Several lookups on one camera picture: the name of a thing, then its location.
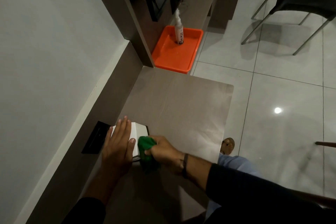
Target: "white tissue box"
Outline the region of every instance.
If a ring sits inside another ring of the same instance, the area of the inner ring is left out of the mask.
[[[137,161],[137,160],[140,159],[139,148],[138,148],[139,137],[148,136],[148,131],[147,131],[147,127],[145,125],[141,125],[141,124],[135,123],[135,122],[132,122],[131,125],[132,125],[132,129],[131,129],[131,135],[130,135],[129,139],[135,138],[135,140],[136,140],[134,150],[133,150],[133,161]]]

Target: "pants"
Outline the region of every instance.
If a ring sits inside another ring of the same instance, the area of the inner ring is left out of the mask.
[[[236,169],[242,171],[244,173],[254,175],[261,178],[260,173],[256,170],[254,165],[248,161],[246,158],[240,156],[231,157],[229,155],[219,154],[218,164],[224,167]],[[209,218],[210,215],[217,209],[221,207],[221,205],[215,203],[210,200],[208,204],[207,213],[205,215],[205,219]]]

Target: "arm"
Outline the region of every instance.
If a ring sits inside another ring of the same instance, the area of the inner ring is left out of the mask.
[[[135,139],[129,140],[131,121],[127,116],[118,121],[113,135],[112,130],[110,127],[105,138],[98,174],[62,223],[103,223],[105,206],[117,182],[131,167],[135,146]]]
[[[160,163],[166,165],[175,174],[181,174],[184,153],[176,150],[165,137],[150,136],[157,145],[146,151],[152,154]],[[212,164],[204,159],[189,155],[187,177],[201,189],[209,198],[220,205],[230,205],[236,209],[255,209],[263,207],[272,212],[283,214],[285,211],[303,213],[319,212],[321,207],[314,203],[303,201],[294,196],[288,189],[273,182],[243,173],[238,170]]]

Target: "white wall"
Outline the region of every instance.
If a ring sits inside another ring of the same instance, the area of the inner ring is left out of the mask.
[[[101,0],[0,4],[0,223],[13,223],[124,38]]]

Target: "tile floor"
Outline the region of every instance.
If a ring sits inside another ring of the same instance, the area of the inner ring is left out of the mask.
[[[301,12],[277,12],[245,45],[241,41],[271,10],[269,0],[238,0],[224,34],[208,29],[191,75],[234,85],[225,138],[232,155],[253,162],[266,179],[336,198],[336,22],[296,56],[292,53],[322,23]]]

